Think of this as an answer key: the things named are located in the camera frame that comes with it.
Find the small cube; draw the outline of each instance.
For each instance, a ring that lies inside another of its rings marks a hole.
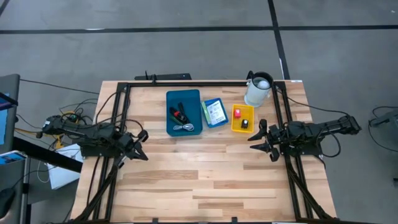
[[[234,110],[234,118],[240,118],[240,117],[241,117],[241,110],[235,109]]]
[[[244,119],[243,121],[242,121],[242,128],[248,128],[248,126],[249,126],[249,121],[248,120],[246,120],[246,119]]]

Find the white paper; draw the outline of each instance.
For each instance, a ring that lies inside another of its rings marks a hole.
[[[209,112],[212,125],[218,124],[222,121],[225,121],[225,119],[226,119],[225,115],[224,115],[223,107],[221,106],[221,103],[219,100],[217,100],[215,103],[208,106],[207,112]]]
[[[64,156],[83,162],[83,158],[80,153],[80,146],[78,144],[73,144],[71,146],[63,147],[61,149],[58,149],[57,151]],[[54,166],[51,164],[47,164],[47,167],[50,169],[49,170],[50,183],[51,183],[51,188],[53,190],[63,187],[69,184],[70,182],[80,178],[80,174],[75,171],[59,167],[53,169]]]

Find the white cable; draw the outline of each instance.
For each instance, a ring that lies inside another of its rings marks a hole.
[[[183,126],[176,125],[173,128],[174,131],[178,131],[178,130],[181,130],[181,129],[185,129],[187,131],[193,131],[194,127],[193,127],[193,124],[184,124]]]
[[[45,184],[45,183],[48,183],[48,182],[50,181],[50,176],[49,176],[49,179],[46,180],[46,181],[44,181],[44,180],[42,180],[42,179],[40,178],[40,176],[39,176],[39,167],[40,167],[40,163],[41,163],[41,162],[42,162],[42,161],[39,161],[39,165],[37,166],[37,172],[36,172],[36,174],[37,174],[38,180],[39,180],[41,183]]]

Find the black floor stripe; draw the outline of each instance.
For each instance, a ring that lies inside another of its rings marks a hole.
[[[271,14],[271,19],[272,19],[272,26],[274,28],[276,47],[278,49],[279,60],[280,60],[281,66],[282,66],[283,79],[290,80],[290,74],[289,74],[289,69],[287,68],[287,61],[286,61],[286,56],[285,56],[284,45],[282,43],[282,37],[280,36],[278,20],[277,20],[273,0],[268,0],[268,5],[269,5],[269,11]]]
[[[272,26],[151,27],[115,29],[0,30],[0,34],[104,34],[136,32],[259,31],[272,29]]]
[[[380,30],[398,29],[398,25],[363,26],[280,26],[279,30]]]
[[[4,10],[6,9],[6,7],[7,7],[7,5],[8,5],[9,2],[10,2],[10,0],[4,0],[4,2],[1,4],[1,7],[0,7],[0,16],[1,16],[1,14],[4,12]]]

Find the white mug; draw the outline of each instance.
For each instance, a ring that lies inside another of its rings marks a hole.
[[[269,97],[269,93],[274,80],[266,72],[256,72],[253,74],[249,72],[246,94],[244,95],[244,102],[253,107],[259,107],[263,104],[264,100]]]

